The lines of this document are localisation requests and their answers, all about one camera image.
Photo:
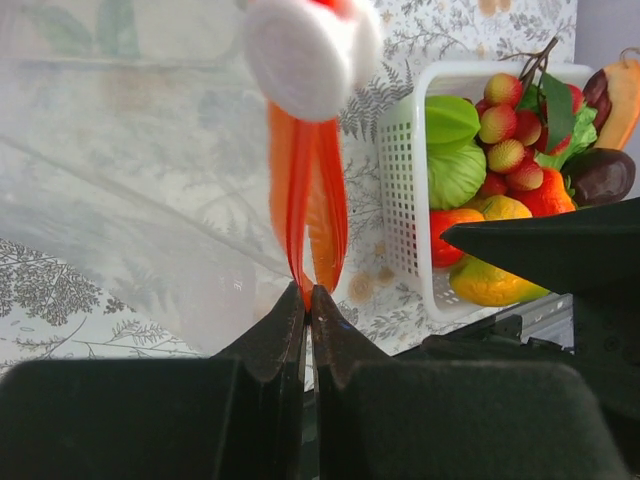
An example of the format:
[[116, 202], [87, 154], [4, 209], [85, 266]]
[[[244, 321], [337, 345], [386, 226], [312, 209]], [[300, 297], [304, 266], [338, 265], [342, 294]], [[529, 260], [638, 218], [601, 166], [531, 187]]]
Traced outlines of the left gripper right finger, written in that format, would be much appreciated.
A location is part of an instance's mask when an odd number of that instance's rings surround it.
[[557, 363], [399, 361], [311, 297], [323, 479], [626, 479], [583, 378]]

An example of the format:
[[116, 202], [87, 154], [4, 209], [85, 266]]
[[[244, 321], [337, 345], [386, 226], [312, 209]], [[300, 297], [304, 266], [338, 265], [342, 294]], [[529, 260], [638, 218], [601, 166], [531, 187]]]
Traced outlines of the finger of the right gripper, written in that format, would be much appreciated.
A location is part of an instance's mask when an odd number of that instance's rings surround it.
[[457, 224], [441, 239], [573, 305], [574, 367], [639, 467], [639, 201], [555, 216]]

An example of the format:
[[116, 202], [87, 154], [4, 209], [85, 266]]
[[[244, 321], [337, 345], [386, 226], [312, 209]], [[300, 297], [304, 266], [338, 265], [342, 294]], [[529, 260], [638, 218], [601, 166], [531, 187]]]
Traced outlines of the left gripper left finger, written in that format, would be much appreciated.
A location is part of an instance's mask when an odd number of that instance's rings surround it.
[[34, 360], [1, 382], [5, 479], [295, 479], [305, 309], [289, 286], [209, 358]]

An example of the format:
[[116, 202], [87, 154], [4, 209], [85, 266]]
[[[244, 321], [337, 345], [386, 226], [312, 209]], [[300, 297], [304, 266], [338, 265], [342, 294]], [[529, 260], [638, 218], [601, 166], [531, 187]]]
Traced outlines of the clear zip bag orange zipper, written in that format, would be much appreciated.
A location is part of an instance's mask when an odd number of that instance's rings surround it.
[[214, 354], [289, 283], [266, 85], [338, 109], [378, 65], [371, 1], [5, 1], [1, 234]]

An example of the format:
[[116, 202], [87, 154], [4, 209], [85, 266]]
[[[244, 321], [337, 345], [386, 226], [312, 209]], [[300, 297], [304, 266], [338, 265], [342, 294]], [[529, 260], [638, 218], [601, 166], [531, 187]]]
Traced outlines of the yellow green mango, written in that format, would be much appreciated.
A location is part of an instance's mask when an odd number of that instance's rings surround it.
[[451, 269], [449, 284], [458, 297], [484, 307], [529, 302], [550, 293], [544, 287], [470, 255], [465, 255]]

